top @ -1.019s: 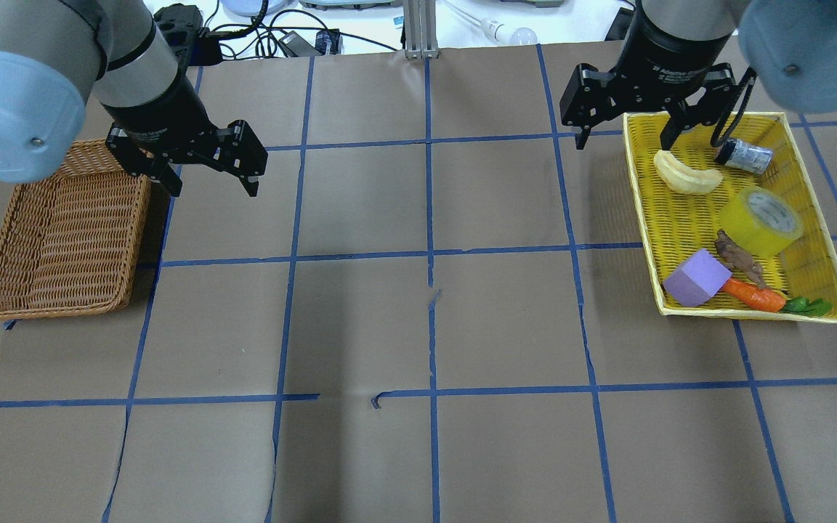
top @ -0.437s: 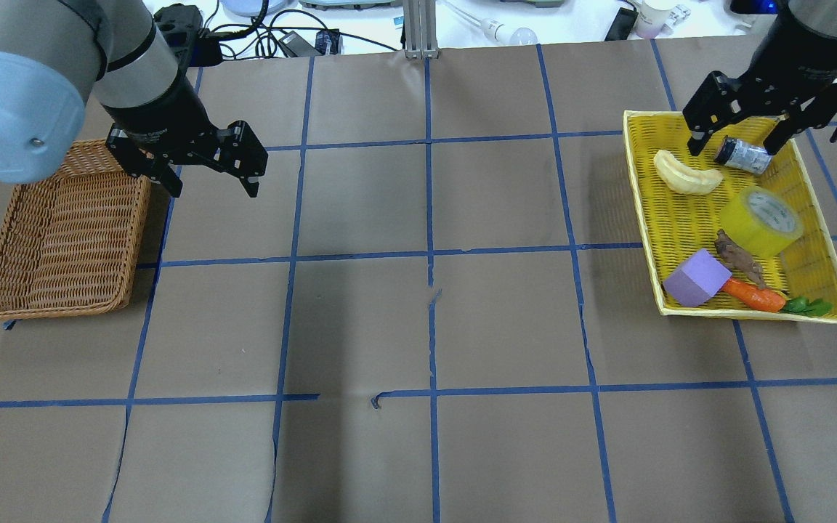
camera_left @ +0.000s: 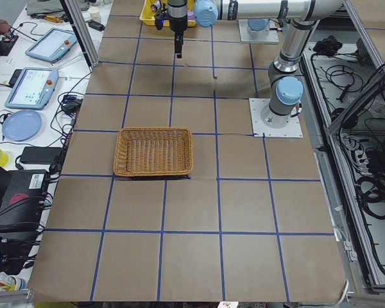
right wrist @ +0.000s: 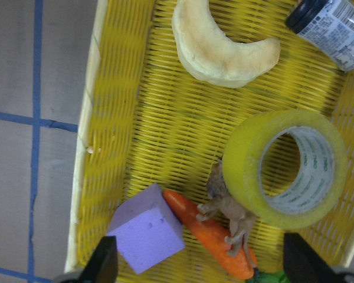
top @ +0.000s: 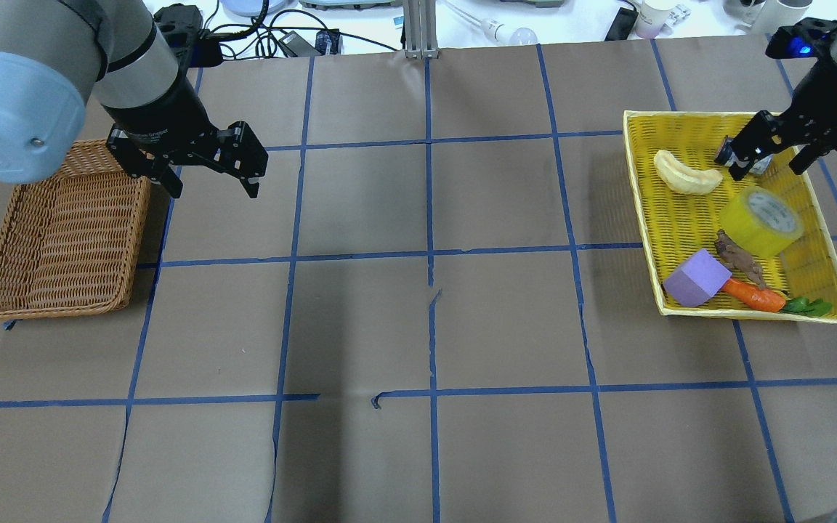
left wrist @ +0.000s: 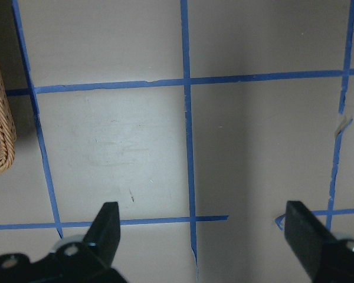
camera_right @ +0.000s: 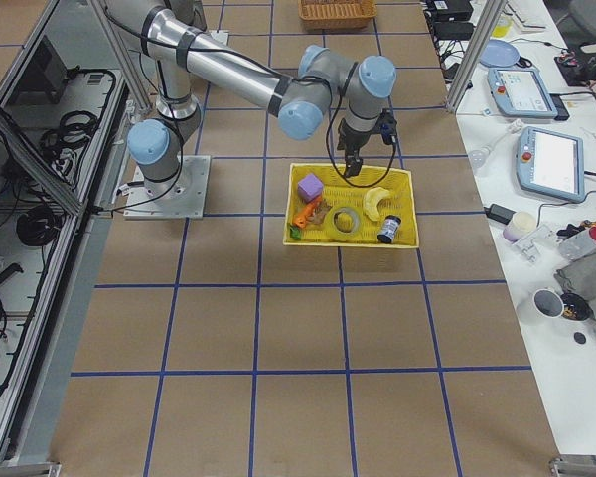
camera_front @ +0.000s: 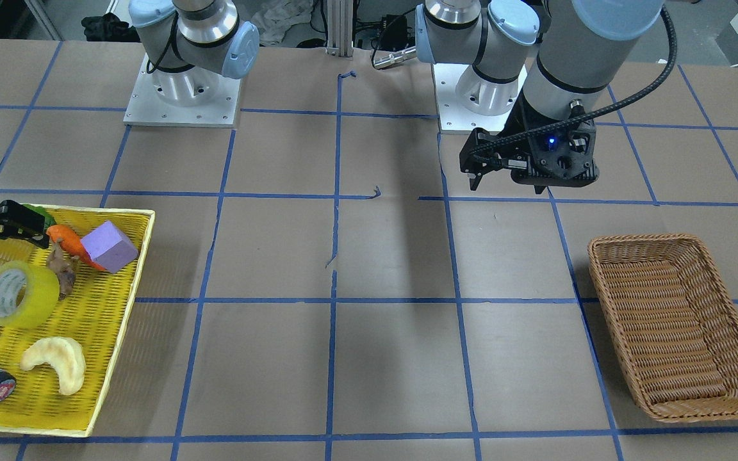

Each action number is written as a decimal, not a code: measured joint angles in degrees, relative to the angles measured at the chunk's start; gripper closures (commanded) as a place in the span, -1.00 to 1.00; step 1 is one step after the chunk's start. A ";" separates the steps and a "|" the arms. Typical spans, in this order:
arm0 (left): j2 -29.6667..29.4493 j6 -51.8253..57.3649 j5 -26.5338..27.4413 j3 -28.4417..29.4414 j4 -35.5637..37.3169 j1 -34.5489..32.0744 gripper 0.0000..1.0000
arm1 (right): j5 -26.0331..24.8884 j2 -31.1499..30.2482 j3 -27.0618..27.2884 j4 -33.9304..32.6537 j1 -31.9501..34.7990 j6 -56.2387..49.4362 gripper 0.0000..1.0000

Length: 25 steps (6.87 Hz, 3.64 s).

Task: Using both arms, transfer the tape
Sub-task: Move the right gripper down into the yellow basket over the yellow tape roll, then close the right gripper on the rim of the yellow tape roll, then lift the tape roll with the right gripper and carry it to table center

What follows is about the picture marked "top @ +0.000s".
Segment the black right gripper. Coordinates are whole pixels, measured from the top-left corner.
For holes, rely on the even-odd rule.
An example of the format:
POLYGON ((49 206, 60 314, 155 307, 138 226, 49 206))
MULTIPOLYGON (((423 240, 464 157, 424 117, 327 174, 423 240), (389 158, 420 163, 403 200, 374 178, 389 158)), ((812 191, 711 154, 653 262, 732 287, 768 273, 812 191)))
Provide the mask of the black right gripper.
POLYGON ((780 115, 760 110, 733 138, 725 138, 714 161, 728 166, 734 181, 751 171, 751 162, 798 146, 788 168, 802 175, 821 156, 837 151, 837 69, 811 69, 780 115))

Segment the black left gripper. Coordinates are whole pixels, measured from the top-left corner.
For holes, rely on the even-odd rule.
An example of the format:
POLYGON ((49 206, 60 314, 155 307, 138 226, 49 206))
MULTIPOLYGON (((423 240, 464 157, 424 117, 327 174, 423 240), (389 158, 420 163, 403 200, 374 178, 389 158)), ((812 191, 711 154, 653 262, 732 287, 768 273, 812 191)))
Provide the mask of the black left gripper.
POLYGON ((129 176, 156 181, 173 199, 182 196, 183 184, 172 166, 205 166, 228 174, 239 179, 246 194, 256 199, 269 161, 269 153, 245 121, 236 121, 226 129, 213 126, 192 137, 163 136, 154 143, 136 140, 115 124, 105 146, 129 176))

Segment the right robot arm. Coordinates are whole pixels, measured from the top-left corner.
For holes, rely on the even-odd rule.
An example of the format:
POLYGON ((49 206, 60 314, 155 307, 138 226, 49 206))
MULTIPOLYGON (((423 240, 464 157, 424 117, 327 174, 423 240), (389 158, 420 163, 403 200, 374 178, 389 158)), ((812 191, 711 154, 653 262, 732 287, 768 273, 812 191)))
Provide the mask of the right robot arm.
POLYGON ((814 64, 784 112, 759 110, 737 135, 725 139, 716 162, 726 166, 735 181, 745 179, 761 160, 791 147, 799 148, 788 162, 796 174, 837 151, 837 19, 805 17, 777 28, 765 55, 774 60, 811 57, 814 64))

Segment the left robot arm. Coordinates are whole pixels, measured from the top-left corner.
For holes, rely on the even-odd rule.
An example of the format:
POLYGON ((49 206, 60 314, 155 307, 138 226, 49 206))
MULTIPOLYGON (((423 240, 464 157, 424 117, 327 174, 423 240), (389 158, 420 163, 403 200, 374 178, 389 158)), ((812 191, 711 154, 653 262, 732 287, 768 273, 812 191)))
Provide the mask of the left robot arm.
POLYGON ((0 182, 55 174, 95 98, 114 125, 120 169, 182 194, 174 166, 203 166, 259 194, 268 153, 247 123, 213 125, 173 49, 140 1, 0 1, 0 182))

